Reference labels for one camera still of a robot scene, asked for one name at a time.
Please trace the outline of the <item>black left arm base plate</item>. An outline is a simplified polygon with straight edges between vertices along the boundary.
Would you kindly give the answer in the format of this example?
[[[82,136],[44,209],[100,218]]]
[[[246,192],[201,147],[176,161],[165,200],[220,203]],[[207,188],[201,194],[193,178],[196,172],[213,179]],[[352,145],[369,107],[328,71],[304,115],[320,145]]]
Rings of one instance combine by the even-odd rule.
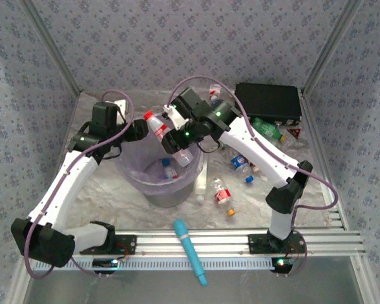
[[[91,247],[81,251],[81,255],[134,255],[136,252],[137,236],[132,234],[116,234],[107,239],[104,245]]]

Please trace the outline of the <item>pepsi label bottle blue cap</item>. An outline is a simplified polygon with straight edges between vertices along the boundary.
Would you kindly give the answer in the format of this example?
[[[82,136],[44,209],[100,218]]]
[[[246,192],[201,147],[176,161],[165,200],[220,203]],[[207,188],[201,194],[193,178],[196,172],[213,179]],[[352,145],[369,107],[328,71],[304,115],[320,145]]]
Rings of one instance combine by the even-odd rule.
[[[231,164],[234,167],[237,175],[245,183],[251,184],[254,181],[253,171],[245,160],[244,156],[237,155],[231,160]]]

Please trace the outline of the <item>clear bottle red cap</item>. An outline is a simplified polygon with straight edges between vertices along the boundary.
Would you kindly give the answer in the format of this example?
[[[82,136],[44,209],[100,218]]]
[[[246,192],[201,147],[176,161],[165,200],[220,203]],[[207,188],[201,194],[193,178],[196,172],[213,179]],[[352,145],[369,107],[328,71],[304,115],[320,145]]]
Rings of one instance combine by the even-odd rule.
[[[157,118],[152,111],[148,111],[144,114],[145,121],[147,121],[148,127],[155,134],[156,138],[162,143],[163,138],[167,135],[171,128],[164,122],[162,122],[159,118]],[[193,154],[188,150],[180,150],[172,154],[177,163],[186,167],[189,165],[193,159]]]

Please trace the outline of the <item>teal marker pen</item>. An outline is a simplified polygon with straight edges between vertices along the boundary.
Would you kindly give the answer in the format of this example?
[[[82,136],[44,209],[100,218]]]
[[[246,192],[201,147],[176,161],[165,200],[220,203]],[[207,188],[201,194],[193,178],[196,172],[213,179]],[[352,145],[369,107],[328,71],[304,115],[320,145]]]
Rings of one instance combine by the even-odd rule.
[[[203,287],[208,285],[208,281],[205,275],[205,270],[203,265],[198,257],[196,250],[194,249],[194,245],[189,237],[189,232],[185,222],[181,219],[178,219],[173,224],[175,234],[179,241],[182,244],[182,247],[187,255],[189,263],[194,271],[195,276],[198,278],[200,284]]]

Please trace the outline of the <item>aluminium side rail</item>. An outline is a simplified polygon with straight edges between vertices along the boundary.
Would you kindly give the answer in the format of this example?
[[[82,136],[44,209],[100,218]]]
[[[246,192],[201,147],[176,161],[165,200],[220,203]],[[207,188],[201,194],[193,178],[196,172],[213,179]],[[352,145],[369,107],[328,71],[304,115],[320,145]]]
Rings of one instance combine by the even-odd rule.
[[[336,188],[330,173],[327,155],[321,141],[320,132],[314,119],[313,110],[311,109],[310,103],[302,91],[299,92],[299,95],[301,112],[303,115],[302,124],[310,146],[311,154],[313,156],[314,171],[319,177],[323,178],[325,181],[332,184],[334,188]],[[326,217],[325,226],[332,228],[340,227],[347,231],[350,229],[350,226],[343,211],[341,196],[338,190],[336,190],[336,192],[338,194],[338,202],[332,208],[326,210],[328,216]]]

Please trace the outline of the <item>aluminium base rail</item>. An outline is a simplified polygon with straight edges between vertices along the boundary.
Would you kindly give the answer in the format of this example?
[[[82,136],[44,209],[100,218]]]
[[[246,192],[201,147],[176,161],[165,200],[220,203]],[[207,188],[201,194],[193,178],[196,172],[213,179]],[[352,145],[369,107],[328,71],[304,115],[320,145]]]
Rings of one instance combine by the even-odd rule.
[[[190,230],[189,236],[199,257],[247,257],[248,235],[264,229]],[[343,229],[305,229],[299,232],[307,244],[308,256],[364,255],[366,250],[358,231]],[[137,236],[136,257],[183,257],[184,249],[173,230],[117,231]]]

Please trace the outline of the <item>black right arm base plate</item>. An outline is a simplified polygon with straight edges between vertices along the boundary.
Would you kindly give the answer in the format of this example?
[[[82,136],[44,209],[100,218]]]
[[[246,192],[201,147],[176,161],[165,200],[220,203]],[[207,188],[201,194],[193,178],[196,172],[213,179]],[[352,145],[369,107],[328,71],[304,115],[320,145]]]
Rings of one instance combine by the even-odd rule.
[[[306,252],[305,242],[302,237],[295,232],[290,232],[284,240],[275,237],[269,231],[262,234],[249,234],[248,246],[250,254]]]

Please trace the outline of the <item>small bottle blue cap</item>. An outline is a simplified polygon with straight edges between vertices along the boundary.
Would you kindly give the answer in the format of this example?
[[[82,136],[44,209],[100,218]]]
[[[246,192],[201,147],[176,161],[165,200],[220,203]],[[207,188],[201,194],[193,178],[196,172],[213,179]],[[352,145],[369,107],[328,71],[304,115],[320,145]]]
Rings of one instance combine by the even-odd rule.
[[[163,158],[161,160],[161,164],[163,166],[166,179],[177,179],[179,177],[176,169],[172,166],[170,159]]]

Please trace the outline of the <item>red label bottle orange cap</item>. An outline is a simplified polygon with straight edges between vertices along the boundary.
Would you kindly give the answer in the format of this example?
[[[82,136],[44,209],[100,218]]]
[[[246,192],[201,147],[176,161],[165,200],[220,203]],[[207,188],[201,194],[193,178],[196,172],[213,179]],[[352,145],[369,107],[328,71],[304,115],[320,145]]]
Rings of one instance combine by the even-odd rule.
[[[212,179],[212,187],[216,205],[223,210],[228,217],[233,217],[236,211],[233,206],[232,195],[224,180],[220,177],[214,177]]]

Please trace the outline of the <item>aluminium frame post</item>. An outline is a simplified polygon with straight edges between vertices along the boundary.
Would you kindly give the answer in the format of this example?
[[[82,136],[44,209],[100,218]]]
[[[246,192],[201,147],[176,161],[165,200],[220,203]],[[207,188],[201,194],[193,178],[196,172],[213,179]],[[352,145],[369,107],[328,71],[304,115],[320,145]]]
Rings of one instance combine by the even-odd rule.
[[[308,96],[315,88],[363,2],[364,0],[346,0],[301,90],[303,94]]]
[[[81,89],[75,80],[71,69],[64,60],[60,49],[57,47],[49,29],[47,28],[44,19],[40,16],[38,9],[32,0],[17,0],[19,5],[24,10],[26,16],[30,20],[37,35],[41,39],[47,53],[50,55],[55,67],[58,69],[69,91],[78,97]]]

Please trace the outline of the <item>green plastic bottle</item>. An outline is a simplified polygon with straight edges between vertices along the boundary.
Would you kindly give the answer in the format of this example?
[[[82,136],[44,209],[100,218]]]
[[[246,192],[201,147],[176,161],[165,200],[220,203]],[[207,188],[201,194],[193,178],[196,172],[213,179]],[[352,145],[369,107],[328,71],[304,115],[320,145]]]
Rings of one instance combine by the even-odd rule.
[[[259,134],[266,138],[274,139],[280,143],[286,139],[285,135],[275,125],[267,123],[261,118],[254,118],[251,125]]]

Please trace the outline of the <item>black hard case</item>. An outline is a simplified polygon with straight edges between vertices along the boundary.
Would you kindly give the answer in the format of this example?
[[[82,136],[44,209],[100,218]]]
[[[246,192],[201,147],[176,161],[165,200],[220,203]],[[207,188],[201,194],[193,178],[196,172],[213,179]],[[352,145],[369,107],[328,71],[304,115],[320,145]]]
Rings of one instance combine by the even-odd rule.
[[[238,83],[234,91],[247,116],[285,127],[301,123],[300,92],[290,85]]]

